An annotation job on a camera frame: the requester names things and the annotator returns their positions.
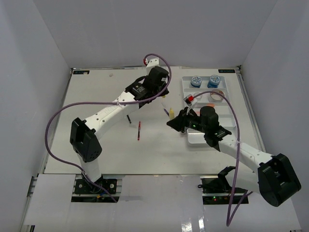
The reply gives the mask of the yellow white highlighter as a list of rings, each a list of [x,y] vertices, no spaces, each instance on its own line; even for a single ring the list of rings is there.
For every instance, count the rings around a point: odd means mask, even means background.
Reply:
[[[175,118],[174,111],[173,111],[172,108],[170,108],[170,110],[169,110],[169,119],[173,120],[174,118]]]

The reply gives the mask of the clear tape roll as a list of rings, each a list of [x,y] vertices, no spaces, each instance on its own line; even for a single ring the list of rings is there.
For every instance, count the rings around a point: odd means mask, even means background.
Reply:
[[[196,99],[197,101],[199,101],[199,100],[202,99],[202,95],[200,95],[200,93],[198,93],[198,92],[194,93],[194,96],[195,96],[195,99]]]

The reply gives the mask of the white compartment tray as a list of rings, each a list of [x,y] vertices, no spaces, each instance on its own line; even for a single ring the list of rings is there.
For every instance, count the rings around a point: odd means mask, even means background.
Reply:
[[[197,115],[195,121],[208,129],[218,125],[230,132],[235,130],[235,118],[226,102],[229,93],[223,76],[184,76],[182,86],[185,98],[195,98],[189,106]]]

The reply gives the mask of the blue tape roll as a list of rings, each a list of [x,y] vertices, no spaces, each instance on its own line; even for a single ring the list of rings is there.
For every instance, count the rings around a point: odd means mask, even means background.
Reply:
[[[221,82],[221,77],[218,75],[211,75],[207,83],[208,88],[217,88]]]
[[[202,78],[200,76],[193,76],[190,81],[191,87],[200,88],[202,84]]]

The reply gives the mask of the brown packing tape roll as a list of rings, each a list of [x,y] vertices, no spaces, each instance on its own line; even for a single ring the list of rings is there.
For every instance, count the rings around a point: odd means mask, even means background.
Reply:
[[[213,89],[208,95],[208,100],[211,103],[219,103],[224,100],[225,94],[219,89]]]

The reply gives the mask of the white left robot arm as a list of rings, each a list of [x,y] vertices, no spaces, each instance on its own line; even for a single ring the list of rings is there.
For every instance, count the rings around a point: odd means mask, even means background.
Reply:
[[[78,154],[85,187],[92,193],[101,190],[102,174],[97,158],[102,153],[99,140],[118,121],[133,113],[154,99],[154,96],[164,96],[167,90],[167,70],[155,66],[146,76],[142,76],[127,86],[111,106],[103,108],[96,114],[84,120],[76,118],[71,124],[70,143]]]

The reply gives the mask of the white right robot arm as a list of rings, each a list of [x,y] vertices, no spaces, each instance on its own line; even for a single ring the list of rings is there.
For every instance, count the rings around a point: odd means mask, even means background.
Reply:
[[[185,107],[167,125],[178,132],[187,129],[201,132],[210,147],[239,159],[257,175],[257,178],[244,181],[242,189],[259,193],[272,206],[278,207],[301,190],[300,181],[287,156],[271,155],[239,143],[232,132],[219,124],[213,107],[204,106],[199,114]]]

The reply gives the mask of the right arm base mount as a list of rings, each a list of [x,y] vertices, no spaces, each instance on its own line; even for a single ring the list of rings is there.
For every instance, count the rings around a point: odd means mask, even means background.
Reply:
[[[216,177],[203,177],[197,186],[202,190],[204,205],[229,204],[232,184],[229,184],[226,176],[235,170],[235,166],[227,166]]]

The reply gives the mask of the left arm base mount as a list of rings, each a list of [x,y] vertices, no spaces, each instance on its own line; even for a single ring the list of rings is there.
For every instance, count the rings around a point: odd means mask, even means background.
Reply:
[[[84,176],[75,178],[71,202],[73,203],[117,203],[120,198],[122,180],[104,178],[95,182],[87,181]]]

